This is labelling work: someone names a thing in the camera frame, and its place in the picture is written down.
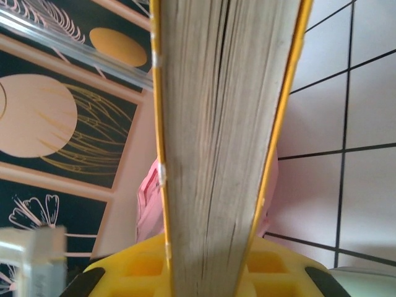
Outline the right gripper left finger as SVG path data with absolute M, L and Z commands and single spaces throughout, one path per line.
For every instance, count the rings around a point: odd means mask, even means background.
M 165 236 L 156 235 L 92 262 L 62 296 L 171 296 Z

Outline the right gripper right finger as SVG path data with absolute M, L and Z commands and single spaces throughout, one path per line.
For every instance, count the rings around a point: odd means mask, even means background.
M 236 296 L 349 296 L 321 263 L 254 238 Z

